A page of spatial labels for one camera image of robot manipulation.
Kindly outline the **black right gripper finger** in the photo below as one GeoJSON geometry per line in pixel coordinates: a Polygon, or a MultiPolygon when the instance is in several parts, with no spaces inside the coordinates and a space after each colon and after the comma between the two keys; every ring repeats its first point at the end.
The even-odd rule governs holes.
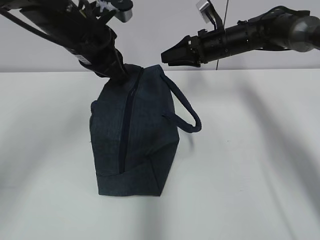
{"type": "Polygon", "coordinates": [[[179,66],[189,66],[199,68],[200,63],[197,61],[189,61],[189,60],[176,60],[176,61],[169,61],[168,66],[170,67],[179,67],[179,66]]]}
{"type": "Polygon", "coordinates": [[[185,36],[180,42],[170,49],[161,53],[163,63],[192,63],[193,53],[190,49],[189,41],[191,36],[185,36]]]}

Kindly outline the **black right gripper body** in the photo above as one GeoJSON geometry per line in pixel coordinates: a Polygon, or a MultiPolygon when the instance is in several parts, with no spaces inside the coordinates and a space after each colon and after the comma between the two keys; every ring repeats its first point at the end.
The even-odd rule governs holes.
{"type": "Polygon", "coordinates": [[[185,37],[187,44],[187,66],[200,67],[201,64],[208,63],[205,57],[204,46],[202,42],[202,37],[204,37],[207,33],[208,31],[206,29],[201,29],[195,36],[187,35],[185,37]]]}

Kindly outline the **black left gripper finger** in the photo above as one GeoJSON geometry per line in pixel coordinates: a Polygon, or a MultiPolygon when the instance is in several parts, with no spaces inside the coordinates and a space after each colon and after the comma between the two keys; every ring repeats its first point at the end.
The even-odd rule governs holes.
{"type": "Polygon", "coordinates": [[[129,79],[129,73],[122,62],[115,62],[108,67],[107,74],[110,79],[116,81],[118,84],[123,85],[129,79]]]}

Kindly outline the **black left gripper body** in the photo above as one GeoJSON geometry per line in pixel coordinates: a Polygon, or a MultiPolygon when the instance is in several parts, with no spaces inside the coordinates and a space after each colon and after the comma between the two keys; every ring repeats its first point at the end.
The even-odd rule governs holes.
{"type": "Polygon", "coordinates": [[[115,47],[116,33],[106,24],[75,24],[72,27],[72,54],[79,63],[100,77],[107,77],[113,63],[123,63],[115,47]]]}

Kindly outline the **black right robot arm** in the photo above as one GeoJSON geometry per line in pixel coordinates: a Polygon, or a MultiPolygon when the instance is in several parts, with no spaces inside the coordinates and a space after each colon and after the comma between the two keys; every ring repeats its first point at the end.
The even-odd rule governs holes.
{"type": "Polygon", "coordinates": [[[305,53],[320,48],[320,19],[308,10],[276,6],[228,28],[218,18],[215,26],[212,31],[202,29],[195,36],[185,36],[161,53],[161,61],[169,66],[199,68],[250,51],[305,53]]]}

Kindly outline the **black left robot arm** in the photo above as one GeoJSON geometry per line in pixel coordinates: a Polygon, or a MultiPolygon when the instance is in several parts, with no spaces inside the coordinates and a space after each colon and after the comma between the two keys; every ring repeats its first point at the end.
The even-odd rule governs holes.
{"type": "Polygon", "coordinates": [[[120,84],[129,74],[108,22],[132,16],[131,0],[2,0],[0,14],[25,30],[65,48],[86,69],[120,84]]]}

